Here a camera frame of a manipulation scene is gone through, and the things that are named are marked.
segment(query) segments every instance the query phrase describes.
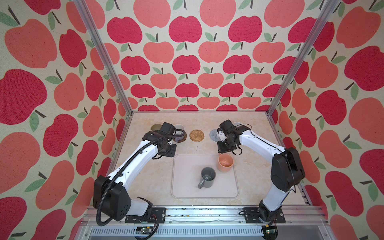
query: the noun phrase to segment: gray mug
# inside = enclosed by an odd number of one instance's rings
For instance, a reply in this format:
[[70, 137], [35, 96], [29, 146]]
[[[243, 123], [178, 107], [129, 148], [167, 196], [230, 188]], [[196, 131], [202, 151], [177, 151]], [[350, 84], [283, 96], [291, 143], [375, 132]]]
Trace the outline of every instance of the gray mug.
[[211, 187], [214, 184], [216, 172], [211, 167], [205, 167], [201, 170], [200, 183], [197, 186], [199, 189], [202, 187]]

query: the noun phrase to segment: apple-patterned wallpaper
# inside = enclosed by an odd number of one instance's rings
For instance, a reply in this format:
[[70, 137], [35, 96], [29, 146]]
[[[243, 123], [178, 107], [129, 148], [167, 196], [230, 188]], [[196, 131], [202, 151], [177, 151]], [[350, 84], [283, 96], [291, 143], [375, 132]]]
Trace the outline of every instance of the apple-patterned wallpaper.
[[1, 1], [0, 32], [0, 240], [71, 240], [126, 112], [73, 1]]
[[300, 153], [303, 185], [338, 240], [384, 239], [383, 7], [340, 1], [325, 25], [334, 27], [330, 45], [315, 42], [308, 76], [296, 77], [276, 108], [285, 146]]
[[[134, 111], [267, 110], [323, 5], [314, 6], [313, 0], [97, 1], [106, 18], [99, 34]], [[333, 24], [327, 25], [316, 51], [329, 45], [333, 32]], [[97, 69], [104, 68], [96, 50], [91, 59]], [[308, 73], [305, 62], [297, 81]]]

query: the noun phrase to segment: mug handle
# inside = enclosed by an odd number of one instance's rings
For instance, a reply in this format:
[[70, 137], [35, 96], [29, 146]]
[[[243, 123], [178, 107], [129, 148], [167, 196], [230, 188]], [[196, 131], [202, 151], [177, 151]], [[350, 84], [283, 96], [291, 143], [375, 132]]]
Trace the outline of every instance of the mug handle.
[[202, 179], [199, 185], [197, 186], [199, 189], [201, 189], [204, 186], [205, 180]]

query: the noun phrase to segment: orange cup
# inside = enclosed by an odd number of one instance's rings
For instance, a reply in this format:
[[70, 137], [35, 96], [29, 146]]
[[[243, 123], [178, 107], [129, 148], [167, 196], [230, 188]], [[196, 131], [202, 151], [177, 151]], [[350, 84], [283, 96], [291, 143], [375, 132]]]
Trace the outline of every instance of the orange cup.
[[217, 161], [217, 169], [221, 172], [229, 172], [233, 167], [233, 158], [229, 154], [220, 154]]

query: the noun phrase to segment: mug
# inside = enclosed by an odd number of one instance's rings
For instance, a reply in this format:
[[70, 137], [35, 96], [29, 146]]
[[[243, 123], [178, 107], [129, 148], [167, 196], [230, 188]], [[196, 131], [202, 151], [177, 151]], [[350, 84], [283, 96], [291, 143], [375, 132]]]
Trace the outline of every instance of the mug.
[[211, 187], [214, 184], [216, 172], [211, 167], [205, 167], [201, 170], [200, 183], [197, 186], [199, 189], [202, 187]]
[[229, 172], [233, 167], [233, 158], [229, 154], [220, 154], [217, 161], [217, 169], [221, 172]]
[[[181, 125], [181, 124], [175, 124], [174, 127], [175, 127], [176, 129], [182, 129], [182, 130], [185, 130], [185, 129], [184, 129], [184, 126]], [[183, 132], [181, 132], [181, 131], [176, 131], [175, 135], [179, 135], [179, 134], [182, 134], [182, 133], [183, 133]], [[185, 138], [187, 138], [187, 135], [184, 135], [184, 136], [182, 136], [182, 137], [174, 137], [174, 140], [175, 140], [175, 142], [183, 142]]]

